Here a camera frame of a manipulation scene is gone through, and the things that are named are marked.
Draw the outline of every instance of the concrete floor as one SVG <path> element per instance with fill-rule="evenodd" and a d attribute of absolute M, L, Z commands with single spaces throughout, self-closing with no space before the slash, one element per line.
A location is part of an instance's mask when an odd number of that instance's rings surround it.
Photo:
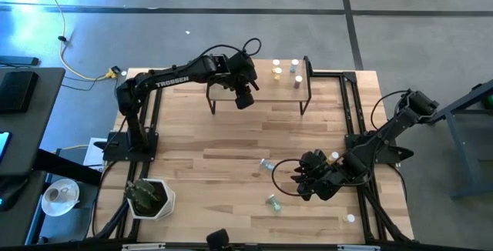
<path fill-rule="evenodd" d="M 52 4 L 52 0 L 0 0 Z M 63 5 L 135 8 L 299 8 L 344 9 L 342 0 L 59 0 Z M 490 0 L 350 0 L 358 10 L 487 11 Z M 59 14 L 28 5 L 0 12 L 2 55 L 34 55 L 42 66 L 62 67 L 56 37 Z M 241 45 L 250 37 L 263 41 L 260 59 L 308 55 L 316 69 L 354 69 L 344 15 L 224 14 L 66 14 L 72 45 L 66 60 L 86 75 L 107 68 L 163 67 L 185 63 L 217 43 Z M 442 105 L 493 76 L 491 17 L 354 16 L 364 69 L 376 70 L 383 94 L 418 89 Z M 79 87 L 88 83 L 67 81 Z M 44 149 L 84 144 L 105 137 L 113 127 L 113 82 L 91 92 L 62 88 L 43 139 Z M 384 102 L 387 113 L 396 99 Z M 463 165 L 444 123 L 417 126 L 398 142 L 415 151 L 403 163 L 408 205 L 416 239 L 423 243 L 490 249 L 493 238 L 492 194 L 451 200 L 461 188 Z M 56 236 L 54 227 L 44 233 Z"/>

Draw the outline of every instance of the white bottle cap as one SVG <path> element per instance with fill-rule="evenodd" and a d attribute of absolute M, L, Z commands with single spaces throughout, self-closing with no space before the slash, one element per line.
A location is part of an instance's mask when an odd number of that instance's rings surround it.
<path fill-rule="evenodd" d="M 356 220 L 356 217 L 354 217 L 354 215 L 352 214 L 348 214 L 346 218 L 349 223 L 353 223 Z"/>

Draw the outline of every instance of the vial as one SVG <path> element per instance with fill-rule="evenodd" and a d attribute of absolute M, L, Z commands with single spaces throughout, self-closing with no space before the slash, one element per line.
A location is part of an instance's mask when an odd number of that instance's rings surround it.
<path fill-rule="evenodd" d="M 276 81 L 279 81 L 279 80 L 280 80 L 280 73 L 282 73 L 282 72 L 283 72 L 283 70 L 282 70 L 282 68 L 281 68 L 281 67 L 276 67 L 276 68 L 274 69 L 274 79 L 275 79 Z"/>
<path fill-rule="evenodd" d="M 276 72 L 276 68 L 278 68 L 279 67 L 279 64 L 280 64 L 279 59 L 274 59 L 272 61 L 272 64 L 273 64 L 272 65 L 272 73 L 275 73 Z"/>
<path fill-rule="evenodd" d="M 339 159 L 339 153 L 338 152 L 332 152 L 329 156 L 329 162 L 330 163 L 335 162 L 335 161 L 337 161 L 337 159 Z"/>
<path fill-rule="evenodd" d="M 291 73 L 295 73 L 296 71 L 296 68 L 298 67 L 298 65 L 300 64 L 300 62 L 297 60 L 297 59 L 293 59 L 291 61 L 291 67 L 290 67 L 290 72 Z"/>
<path fill-rule="evenodd" d="M 352 214 L 348 214 L 344 217 L 344 221 L 348 223 L 353 223 L 354 221 L 356 221 L 356 217 L 354 217 L 354 215 Z"/>
<path fill-rule="evenodd" d="M 269 171 L 272 171 L 272 169 L 274 169 L 274 164 L 268 162 L 266 159 L 260 160 L 260 166 L 262 166 L 265 169 L 268 169 Z"/>
<path fill-rule="evenodd" d="M 268 198 L 269 200 L 269 203 L 272 205 L 272 207 L 274 208 L 274 210 L 278 213 L 280 212 L 280 204 L 279 202 L 276 200 L 276 197 L 274 197 L 274 194 L 269 196 Z"/>
<path fill-rule="evenodd" d="M 294 77 L 294 86 L 293 87 L 295 89 L 300 88 L 300 85 L 301 85 L 301 82 L 302 81 L 303 81 L 303 77 L 302 76 L 298 75 L 298 76 Z"/>

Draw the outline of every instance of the potted plant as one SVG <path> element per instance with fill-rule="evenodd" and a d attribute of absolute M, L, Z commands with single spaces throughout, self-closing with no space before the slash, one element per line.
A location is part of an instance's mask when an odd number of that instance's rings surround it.
<path fill-rule="evenodd" d="M 134 219 L 159 220 L 175 209 L 175 193 L 160 179 L 127 181 L 125 197 Z"/>

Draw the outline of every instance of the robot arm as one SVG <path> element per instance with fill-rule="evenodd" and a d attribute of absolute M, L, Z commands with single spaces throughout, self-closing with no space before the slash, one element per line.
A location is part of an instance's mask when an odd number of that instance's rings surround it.
<path fill-rule="evenodd" d="M 321 150 L 306 152 L 291 178 L 298 183 L 297 191 L 304 200 L 317 194 L 322 200 L 331 198 L 341 186 L 358 186 L 371 179 L 374 164 L 382 157 L 400 162 L 413 155 L 408 149 L 393 146 L 392 142 L 407 128 L 426 123 L 435 113 L 438 103 L 419 91 L 408 90 L 397 104 L 394 117 L 377 131 L 367 132 L 355 139 L 336 162 L 330 164 Z"/>
<path fill-rule="evenodd" d="M 259 90 L 255 80 L 257 73 L 252 59 L 245 52 L 231 58 L 225 55 L 201 55 L 186 65 L 173 65 L 169 69 L 149 70 L 126 80 L 116 89 L 119 111 L 128 123 L 127 141 L 131 150 L 145 150 L 149 143 L 138 113 L 152 90 L 185 82 L 219 84 L 235 91 L 236 106 L 244 109 L 254 103 L 250 83 Z"/>

